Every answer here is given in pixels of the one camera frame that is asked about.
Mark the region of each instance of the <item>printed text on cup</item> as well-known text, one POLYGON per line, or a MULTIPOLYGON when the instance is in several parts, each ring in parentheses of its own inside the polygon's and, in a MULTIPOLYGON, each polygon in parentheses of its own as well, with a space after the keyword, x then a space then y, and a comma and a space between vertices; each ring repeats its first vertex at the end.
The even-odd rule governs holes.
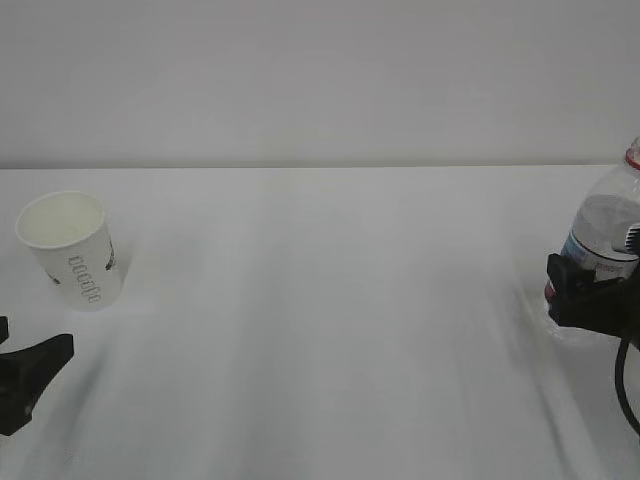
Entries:
POLYGON ((80 285, 82 292, 80 293, 89 303, 100 301, 100 287, 96 286, 89 270, 84 263, 84 258, 79 255, 69 259, 71 271, 76 276, 76 282, 80 285))

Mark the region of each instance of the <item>black cable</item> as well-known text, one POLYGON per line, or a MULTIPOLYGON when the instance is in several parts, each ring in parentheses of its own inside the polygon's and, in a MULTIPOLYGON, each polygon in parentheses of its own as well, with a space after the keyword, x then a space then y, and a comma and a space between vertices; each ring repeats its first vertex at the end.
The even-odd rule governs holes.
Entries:
POLYGON ((618 354, 616 355, 616 366, 614 381, 616 386, 616 395, 618 396, 618 403, 624 414, 624 418, 627 419, 631 428, 640 436, 640 422, 633 413, 631 405, 629 405, 629 399, 627 398, 627 390, 624 387, 624 365, 627 360, 627 352, 629 351, 629 344, 634 337, 633 331, 626 331, 620 339, 620 346, 618 347, 618 354))

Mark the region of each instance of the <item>white table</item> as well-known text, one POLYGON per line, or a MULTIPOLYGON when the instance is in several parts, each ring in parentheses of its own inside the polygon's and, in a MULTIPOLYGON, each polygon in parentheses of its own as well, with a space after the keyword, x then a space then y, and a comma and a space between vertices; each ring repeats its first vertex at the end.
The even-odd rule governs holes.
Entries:
POLYGON ((76 343, 0 478, 637 478, 616 342, 553 342, 542 305, 608 168, 0 171, 1 351, 76 343), (126 274, 95 314, 13 235, 65 189, 126 274))

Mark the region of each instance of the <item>plastic water bottle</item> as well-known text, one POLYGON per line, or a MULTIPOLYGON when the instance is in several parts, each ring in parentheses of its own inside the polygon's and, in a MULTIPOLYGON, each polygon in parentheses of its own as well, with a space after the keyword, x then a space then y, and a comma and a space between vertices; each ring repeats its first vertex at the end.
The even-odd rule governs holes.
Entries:
MULTIPOLYGON (((617 227, 634 222, 640 222, 640 137, 627 150, 625 161, 589 191, 576 214, 561 255, 586 270, 595 270, 596 281, 628 278, 640 259, 637 255, 615 251, 612 243, 619 232, 617 227)), ((550 282, 544 293, 547 301, 555 294, 550 282)), ((591 332, 558 327, 549 320, 554 336, 561 336, 563 340, 591 336, 591 332)))

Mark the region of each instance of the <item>paper cup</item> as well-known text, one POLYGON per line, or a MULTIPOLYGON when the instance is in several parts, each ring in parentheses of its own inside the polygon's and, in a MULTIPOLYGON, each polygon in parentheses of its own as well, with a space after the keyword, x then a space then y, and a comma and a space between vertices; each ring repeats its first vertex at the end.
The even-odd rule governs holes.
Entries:
POLYGON ((31 202, 16 222, 18 238, 75 310, 100 310, 122 289, 106 217, 96 198, 56 192, 31 202))

